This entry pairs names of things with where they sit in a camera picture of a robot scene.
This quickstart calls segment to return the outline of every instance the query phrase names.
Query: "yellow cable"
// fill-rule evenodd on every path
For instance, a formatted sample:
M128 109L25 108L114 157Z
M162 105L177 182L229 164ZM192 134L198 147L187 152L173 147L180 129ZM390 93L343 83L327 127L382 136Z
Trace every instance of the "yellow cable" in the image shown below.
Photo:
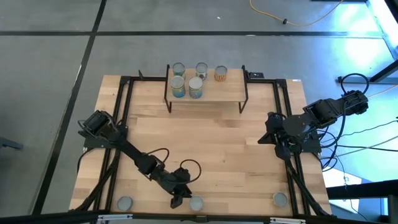
M385 89L385 90L383 90L383 91L380 91L380 92L378 92L378 93L375 93L375 94L372 94L372 95L368 96L368 98L374 97L374 96L376 96L376 95L378 95L378 94L380 94L380 93L384 93L384 92L386 92L386 91L389 91L390 89L395 88L395 87L397 87L397 86L398 86L398 85L393 85L392 87L390 87L390 88L388 88L388 89Z
M317 19L317 20L315 20L315 21L313 21L313 22L311 22L311 23L309 23L309 24L295 24L294 22L289 22L289 21L287 21L286 23L291 24L291 25L293 25L293 26L310 26L310 25L312 25L312 24L314 24L314 23L316 23L316 22L319 22L320 20L322 20L323 18L325 18L327 15L329 15L331 12L333 12L333 10L335 10L335 9L337 8L337 6L339 6L343 1L344 1L344 0L341 0L333 9L331 9L331 10L330 10L328 13L326 13L324 16L322 16L321 18L319 18L319 19ZM261 14L264 14L264 15L266 15L266 16L272 17L272 18L277 19L277 20L279 20L279 21L282 21L282 22L284 21L283 19L281 19L281 18L279 18L279 17L277 17L277 16L274 16L274 15L269 14L269 13L267 13L267 12L263 12L263 11L260 11L260 10L256 9L256 8L253 6L251 0L249 0L249 2L250 2L251 8L252 8L254 11L256 11L256 12L258 12L258 13L261 13Z

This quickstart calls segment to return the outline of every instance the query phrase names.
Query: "gray floor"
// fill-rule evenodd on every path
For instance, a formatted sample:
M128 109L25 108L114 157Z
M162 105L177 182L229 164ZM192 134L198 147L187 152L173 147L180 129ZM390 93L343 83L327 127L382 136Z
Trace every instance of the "gray floor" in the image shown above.
M256 7L294 22L320 17L335 2L259 1ZM0 30L91 30L100 1L0 2ZM108 0L100 30L263 30L377 32L363 3L346 3L310 27L284 26L250 9L248 1ZM0 37L0 136L25 145L0 151L0 216L28 213L55 137L87 37ZM103 75L165 74L176 61L188 67L205 61L264 72L269 78L303 80L307 103L338 98L335 78L358 72L371 76L393 59L383 39L332 37L97 37L68 127L44 212L68 209L83 139L76 121L92 113ZM388 86L373 85L367 95ZM347 85L362 89L362 85ZM345 133L395 119L398 88L371 98L369 110L350 116ZM340 124L331 128L337 133ZM341 144L368 146L396 133L397 124L343 138ZM398 149L397 141L386 148ZM351 149L339 148L339 154ZM341 158L350 174L380 181L398 178L394 152L363 151Z

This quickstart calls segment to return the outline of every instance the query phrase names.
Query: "open can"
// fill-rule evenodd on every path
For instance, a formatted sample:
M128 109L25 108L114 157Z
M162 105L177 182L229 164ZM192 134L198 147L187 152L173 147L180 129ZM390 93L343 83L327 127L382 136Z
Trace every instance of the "open can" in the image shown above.
M201 78L203 81L207 78L207 64L199 62L196 68L197 77Z
M194 98L200 98L203 94L203 80L199 77L189 79L189 95Z
M214 72L214 79L218 82L222 82L226 79L226 73L228 69L225 66L217 66Z
M170 81L173 96L181 98L185 96L185 80L181 76L174 76Z
M174 76L181 76L185 80L185 66L181 62L177 62L173 65Z

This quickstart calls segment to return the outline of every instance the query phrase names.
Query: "green label can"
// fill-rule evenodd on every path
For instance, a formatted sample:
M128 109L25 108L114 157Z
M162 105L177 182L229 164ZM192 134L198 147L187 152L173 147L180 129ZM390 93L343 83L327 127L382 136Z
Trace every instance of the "green label can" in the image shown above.
M194 98L200 98L203 94L203 80L199 77L189 79L189 95Z
M181 76L174 76L170 81L173 96L181 98L185 96L185 80Z
M185 80L185 66L181 62L173 65L174 76L181 76Z
M203 62L199 62L196 68L197 77L201 78L203 81L207 78L207 64Z

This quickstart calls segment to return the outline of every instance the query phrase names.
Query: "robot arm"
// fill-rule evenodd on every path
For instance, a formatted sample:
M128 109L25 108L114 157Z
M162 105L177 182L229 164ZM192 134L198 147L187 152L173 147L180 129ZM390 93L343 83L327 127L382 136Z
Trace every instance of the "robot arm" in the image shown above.
M164 170L165 165L157 157L139 151L123 135L123 125L117 126L111 115L105 111L95 111L81 126L83 137L91 136L96 139L105 140L129 156L138 171L149 180L155 180L165 191L173 195L170 202L171 208L177 208L182 204L183 198L192 197L192 192L187 187L190 181L188 169L182 167L174 172Z
M340 116L362 114L368 108L368 99L359 90L349 91L341 98L318 100L303 108L304 113L286 117L270 112L266 134L259 144L275 144L277 155L290 159L290 152L320 152L317 129L334 124Z

